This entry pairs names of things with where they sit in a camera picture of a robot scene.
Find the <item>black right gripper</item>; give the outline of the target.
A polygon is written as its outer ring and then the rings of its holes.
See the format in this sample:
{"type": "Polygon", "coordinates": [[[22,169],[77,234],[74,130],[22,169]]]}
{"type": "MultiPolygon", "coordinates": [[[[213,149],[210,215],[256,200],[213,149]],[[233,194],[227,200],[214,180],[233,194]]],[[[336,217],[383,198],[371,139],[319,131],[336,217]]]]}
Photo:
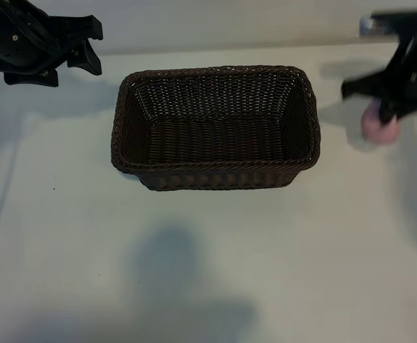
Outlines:
{"type": "Polygon", "coordinates": [[[417,114],[417,54],[392,60],[388,66],[357,79],[342,83],[342,97],[365,95],[380,100],[378,118],[382,125],[417,114]]]}

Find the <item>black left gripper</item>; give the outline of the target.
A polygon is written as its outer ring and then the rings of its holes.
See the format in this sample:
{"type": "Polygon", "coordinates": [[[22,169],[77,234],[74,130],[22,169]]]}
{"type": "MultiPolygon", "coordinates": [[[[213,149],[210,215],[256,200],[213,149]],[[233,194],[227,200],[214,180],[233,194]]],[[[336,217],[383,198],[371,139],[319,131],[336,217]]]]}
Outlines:
{"type": "Polygon", "coordinates": [[[29,1],[0,1],[0,72],[8,85],[58,86],[62,64],[101,75],[90,39],[103,39],[92,15],[50,16],[29,1]]]}

